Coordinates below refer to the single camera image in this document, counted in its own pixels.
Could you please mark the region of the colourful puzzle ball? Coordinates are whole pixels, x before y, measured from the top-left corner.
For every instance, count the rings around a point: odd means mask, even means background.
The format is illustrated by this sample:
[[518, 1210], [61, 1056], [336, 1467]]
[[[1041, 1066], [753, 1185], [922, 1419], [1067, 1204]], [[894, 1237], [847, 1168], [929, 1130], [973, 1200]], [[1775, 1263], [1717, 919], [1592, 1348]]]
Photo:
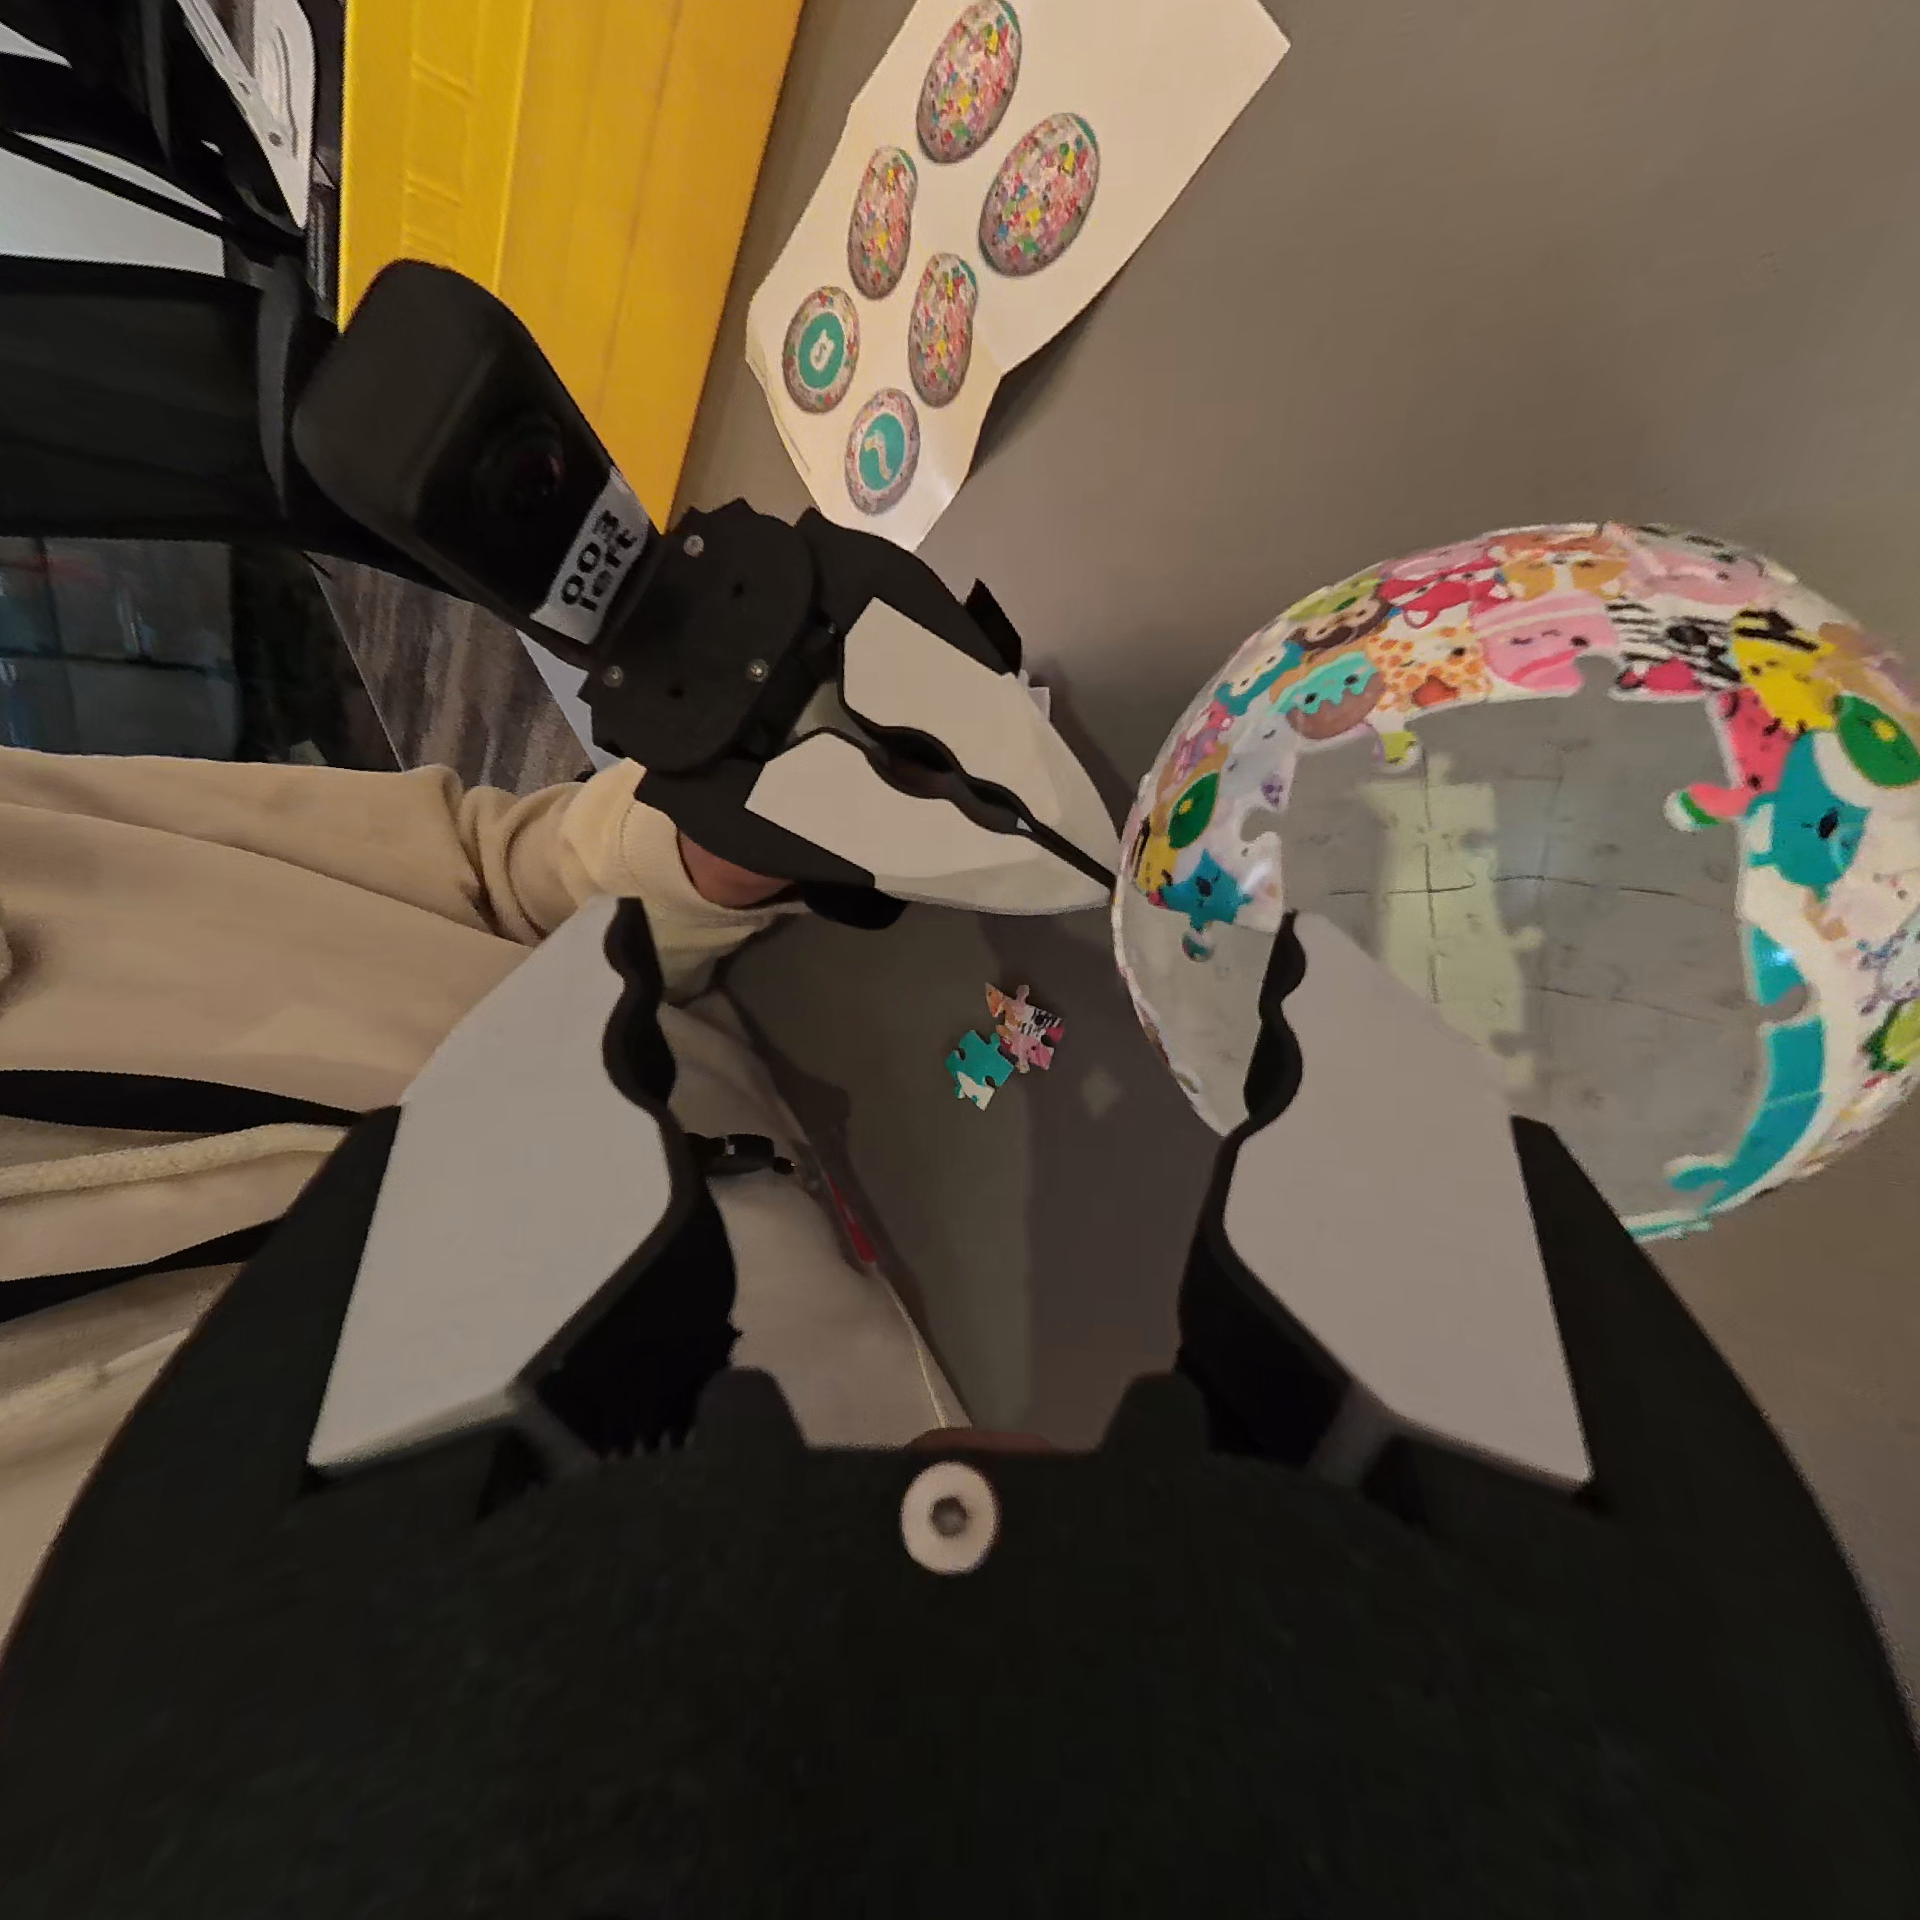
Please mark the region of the colourful puzzle ball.
[[1228, 1132], [1286, 915], [1477, 1045], [1644, 1239], [1914, 1100], [1914, 661], [1785, 564], [1576, 520], [1369, 564], [1142, 776], [1116, 971]]

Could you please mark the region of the printed puzzle leaflet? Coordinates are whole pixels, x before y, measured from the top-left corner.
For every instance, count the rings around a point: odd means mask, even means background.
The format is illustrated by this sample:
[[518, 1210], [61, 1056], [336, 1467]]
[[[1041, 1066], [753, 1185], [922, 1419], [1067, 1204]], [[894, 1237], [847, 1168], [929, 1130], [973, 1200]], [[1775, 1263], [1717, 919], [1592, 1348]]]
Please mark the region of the printed puzzle leaflet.
[[812, 505], [917, 549], [997, 385], [1279, 68], [1258, 3], [913, 4], [747, 317]]

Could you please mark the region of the yellow plastic bin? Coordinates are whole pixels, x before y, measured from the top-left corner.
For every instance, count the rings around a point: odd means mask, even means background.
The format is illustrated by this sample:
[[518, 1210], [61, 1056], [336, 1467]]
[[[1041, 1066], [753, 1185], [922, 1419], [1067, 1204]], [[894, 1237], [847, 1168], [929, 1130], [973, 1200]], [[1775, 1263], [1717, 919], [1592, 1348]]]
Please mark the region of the yellow plastic bin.
[[348, 3], [336, 307], [398, 259], [526, 323], [662, 524], [802, 3]]

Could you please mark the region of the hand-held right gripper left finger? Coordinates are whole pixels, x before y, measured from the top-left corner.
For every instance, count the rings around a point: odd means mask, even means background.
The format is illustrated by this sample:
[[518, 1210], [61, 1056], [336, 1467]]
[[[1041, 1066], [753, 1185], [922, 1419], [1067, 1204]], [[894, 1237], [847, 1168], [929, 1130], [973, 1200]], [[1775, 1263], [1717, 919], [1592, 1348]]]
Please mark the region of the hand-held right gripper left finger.
[[638, 902], [591, 902], [435, 1052], [395, 1142], [306, 1463], [479, 1431], [548, 1465], [685, 1439], [732, 1354], [734, 1266], [670, 1111]]

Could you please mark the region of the person's left hand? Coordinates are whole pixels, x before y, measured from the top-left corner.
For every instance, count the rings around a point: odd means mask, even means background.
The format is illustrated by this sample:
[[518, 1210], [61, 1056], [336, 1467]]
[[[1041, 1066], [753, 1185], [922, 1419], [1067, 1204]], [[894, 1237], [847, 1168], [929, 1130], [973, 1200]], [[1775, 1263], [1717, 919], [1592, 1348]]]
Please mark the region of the person's left hand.
[[757, 911], [787, 896], [787, 883], [762, 875], [726, 860], [683, 831], [677, 833], [677, 853], [693, 892], [722, 911]]

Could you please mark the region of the colourful puzzle piece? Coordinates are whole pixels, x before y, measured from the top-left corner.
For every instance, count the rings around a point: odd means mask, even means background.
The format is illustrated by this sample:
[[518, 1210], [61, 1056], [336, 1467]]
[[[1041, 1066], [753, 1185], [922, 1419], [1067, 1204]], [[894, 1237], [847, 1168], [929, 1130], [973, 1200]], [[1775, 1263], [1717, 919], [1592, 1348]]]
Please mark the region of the colourful puzzle piece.
[[1063, 1016], [1040, 1006], [1026, 985], [1005, 992], [988, 981], [981, 995], [994, 1021], [996, 1048], [1010, 1060], [1011, 1070], [1028, 1074], [1050, 1067], [1065, 1033]]

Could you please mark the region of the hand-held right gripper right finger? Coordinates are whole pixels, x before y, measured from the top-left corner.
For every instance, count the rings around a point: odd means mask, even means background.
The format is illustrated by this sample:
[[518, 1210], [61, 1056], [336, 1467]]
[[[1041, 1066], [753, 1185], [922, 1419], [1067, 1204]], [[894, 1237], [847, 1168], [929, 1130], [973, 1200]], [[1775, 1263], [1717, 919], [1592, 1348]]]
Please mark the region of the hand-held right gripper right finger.
[[1256, 999], [1177, 1293], [1232, 1453], [1355, 1484], [1420, 1442], [1577, 1490], [1592, 1457], [1497, 1077], [1320, 915]]

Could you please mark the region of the person's cream sweatshirt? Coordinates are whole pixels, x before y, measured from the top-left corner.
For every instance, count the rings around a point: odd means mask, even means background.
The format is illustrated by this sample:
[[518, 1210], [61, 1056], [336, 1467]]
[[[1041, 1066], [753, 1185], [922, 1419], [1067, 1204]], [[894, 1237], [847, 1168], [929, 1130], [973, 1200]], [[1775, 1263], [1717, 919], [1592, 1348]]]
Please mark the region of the person's cream sweatshirt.
[[[3, 1067], [73, 1098], [73, 1119], [26, 1116], [5, 1090], [5, 1639], [246, 1237], [540, 946], [466, 921], [435, 770], [5, 748]], [[734, 1357], [812, 1443], [961, 1427], [909, 1309], [829, 1225], [741, 1021], [707, 989], [661, 1026], [682, 1127], [778, 1158], [712, 1182]]]

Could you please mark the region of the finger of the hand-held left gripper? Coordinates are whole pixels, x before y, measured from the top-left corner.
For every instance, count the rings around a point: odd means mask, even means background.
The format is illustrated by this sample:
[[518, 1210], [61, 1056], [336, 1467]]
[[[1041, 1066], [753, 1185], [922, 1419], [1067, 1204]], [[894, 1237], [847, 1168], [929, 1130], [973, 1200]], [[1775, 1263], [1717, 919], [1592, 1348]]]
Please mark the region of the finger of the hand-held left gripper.
[[913, 738], [964, 786], [1017, 814], [1043, 851], [1110, 889], [1119, 837], [1092, 776], [1018, 672], [981, 662], [872, 599], [842, 643], [849, 716], [877, 738]]
[[812, 732], [765, 763], [743, 809], [908, 904], [1043, 918], [1090, 911], [1113, 892], [1109, 854], [988, 803], [954, 773], [914, 794], [840, 732]]

